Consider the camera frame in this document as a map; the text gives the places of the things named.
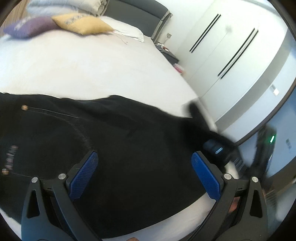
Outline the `black denim pants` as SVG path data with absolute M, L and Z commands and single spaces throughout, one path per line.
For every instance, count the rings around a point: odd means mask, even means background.
M 1 94 L 1 209 L 21 221 L 30 180 L 67 173 L 89 152 L 98 166 L 74 203 L 100 238 L 180 240 L 213 206 L 192 168 L 196 151 L 223 170 L 240 157 L 229 139 L 192 116 L 112 95 L 73 100 Z

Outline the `white wardrobe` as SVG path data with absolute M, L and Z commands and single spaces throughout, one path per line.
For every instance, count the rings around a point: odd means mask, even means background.
M 238 141 L 295 80 L 295 40 L 270 1 L 163 1 L 161 40 L 222 134 Z

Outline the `dark nightstand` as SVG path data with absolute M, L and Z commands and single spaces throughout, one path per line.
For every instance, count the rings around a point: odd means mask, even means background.
M 169 61 L 171 65 L 178 64 L 178 58 L 163 44 L 156 43 L 155 47 L 163 54 L 163 56 Z

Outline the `grey headboard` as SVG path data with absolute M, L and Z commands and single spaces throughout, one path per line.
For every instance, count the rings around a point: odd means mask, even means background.
M 157 42 L 163 28 L 173 14 L 154 0 L 110 0 L 105 16 L 140 29 L 153 42 Z

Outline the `purple cushion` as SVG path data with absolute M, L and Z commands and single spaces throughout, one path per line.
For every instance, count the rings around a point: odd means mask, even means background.
M 49 16 L 29 16 L 4 28 L 4 33 L 17 39 L 28 39 L 60 27 Z

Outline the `white pillow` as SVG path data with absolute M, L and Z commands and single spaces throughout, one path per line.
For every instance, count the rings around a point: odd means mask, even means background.
M 110 25 L 110 27 L 113 29 L 113 32 L 116 34 L 132 38 L 139 42 L 144 42 L 144 34 L 137 27 L 115 20 L 108 16 L 101 16 L 100 20 Z

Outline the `yellow cushion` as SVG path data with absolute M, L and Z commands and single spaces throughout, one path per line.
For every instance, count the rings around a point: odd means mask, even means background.
M 88 14 L 73 13 L 52 16 L 51 18 L 60 28 L 83 36 L 114 31 L 110 25 L 100 18 Z

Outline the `white folded duvet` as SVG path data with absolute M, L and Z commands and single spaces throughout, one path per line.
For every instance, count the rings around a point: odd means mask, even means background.
M 30 1 L 27 12 L 33 16 L 56 16 L 69 13 L 104 15 L 109 1 L 106 0 L 39 0 Z

